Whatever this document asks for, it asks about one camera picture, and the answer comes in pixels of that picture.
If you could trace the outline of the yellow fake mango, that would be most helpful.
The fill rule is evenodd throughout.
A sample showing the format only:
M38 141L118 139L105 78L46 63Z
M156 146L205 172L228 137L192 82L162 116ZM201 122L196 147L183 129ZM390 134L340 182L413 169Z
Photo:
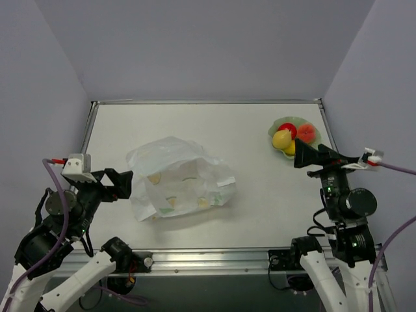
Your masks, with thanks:
M294 156L296 152L295 141L292 140L288 147L283 150L283 152L288 156Z

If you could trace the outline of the orange fake peach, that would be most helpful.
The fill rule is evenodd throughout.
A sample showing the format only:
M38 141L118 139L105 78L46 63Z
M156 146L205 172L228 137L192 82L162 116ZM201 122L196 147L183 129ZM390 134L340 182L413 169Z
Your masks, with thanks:
M297 129L297 138L306 144L314 143L316 139L315 126L310 123L300 125Z

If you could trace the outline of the pale yellow fake pear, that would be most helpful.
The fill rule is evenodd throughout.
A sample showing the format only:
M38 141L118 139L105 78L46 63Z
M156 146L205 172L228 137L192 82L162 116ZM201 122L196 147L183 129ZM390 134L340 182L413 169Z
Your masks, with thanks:
M272 146L277 150L284 150L291 145L292 135L287 129L277 131L272 137Z

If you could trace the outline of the red fake apple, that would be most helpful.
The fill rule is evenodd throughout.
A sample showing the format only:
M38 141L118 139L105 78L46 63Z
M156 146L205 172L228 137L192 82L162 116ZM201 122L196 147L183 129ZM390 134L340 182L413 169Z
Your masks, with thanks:
M293 123L283 123L278 127L278 131L287 130L291 134L291 138L294 140L297 136L297 128Z

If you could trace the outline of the white plastic bag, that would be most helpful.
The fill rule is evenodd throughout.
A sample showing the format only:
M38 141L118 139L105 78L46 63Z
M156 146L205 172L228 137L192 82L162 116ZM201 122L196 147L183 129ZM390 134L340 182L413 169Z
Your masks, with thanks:
M139 222L221 207L237 191L231 168L191 140L169 136L144 144L126 155L126 163Z

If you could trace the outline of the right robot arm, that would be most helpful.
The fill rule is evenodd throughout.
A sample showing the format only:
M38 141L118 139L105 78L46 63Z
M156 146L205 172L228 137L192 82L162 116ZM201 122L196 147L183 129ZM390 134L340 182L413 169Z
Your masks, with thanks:
M307 175L321 182L323 209L332 223L324 232L343 284L335 279L315 237L293 239L289 262L306 271L326 311L381 311L374 275L382 255L376 251L367 222L378 203L369 190L351 189L347 175L356 170L375 170L383 152L365 148L362 156L347 157L323 144L313 148L300 139L294 143L295 168L320 167Z

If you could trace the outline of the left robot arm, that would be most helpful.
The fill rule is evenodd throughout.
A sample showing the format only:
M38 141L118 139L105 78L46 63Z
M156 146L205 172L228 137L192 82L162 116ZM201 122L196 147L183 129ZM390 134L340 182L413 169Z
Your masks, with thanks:
M72 243L86 233L99 205L130 197L133 173L106 168L65 179L77 193L69 200L60 184L55 185L62 211L37 223L20 242L12 280L1 304L3 311L28 311L40 306L46 284L73 251Z

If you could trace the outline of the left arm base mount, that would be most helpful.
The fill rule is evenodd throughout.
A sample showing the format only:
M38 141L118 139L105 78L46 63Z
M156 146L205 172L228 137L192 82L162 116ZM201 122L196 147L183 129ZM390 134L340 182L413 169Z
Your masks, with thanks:
M107 278L107 288L120 295L129 294L136 285L133 274L150 273L153 265L153 253L150 251L134 252L127 243L119 237L113 237L102 247L102 252L107 252L110 259L116 263L116 274L118 277Z

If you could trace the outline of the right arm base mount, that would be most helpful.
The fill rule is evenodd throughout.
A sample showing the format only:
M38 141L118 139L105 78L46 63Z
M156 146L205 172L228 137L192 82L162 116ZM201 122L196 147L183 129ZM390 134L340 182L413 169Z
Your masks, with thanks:
M289 249L271 249L268 252L267 278L270 286L280 292L291 291L293 294L306 296L315 289L310 277L304 273L299 262ZM285 285L277 286L272 280L273 272L285 273Z

